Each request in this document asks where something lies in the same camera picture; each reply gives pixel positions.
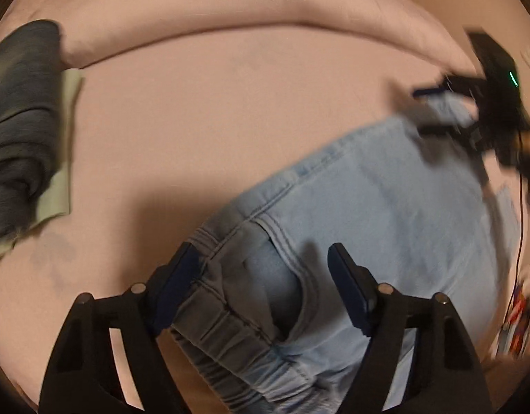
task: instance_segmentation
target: folded dark gray garment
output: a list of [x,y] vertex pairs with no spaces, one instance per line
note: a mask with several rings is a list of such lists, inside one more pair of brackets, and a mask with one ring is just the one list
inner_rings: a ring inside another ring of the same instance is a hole
[[60,32],[27,23],[0,43],[0,239],[26,230],[56,171]]

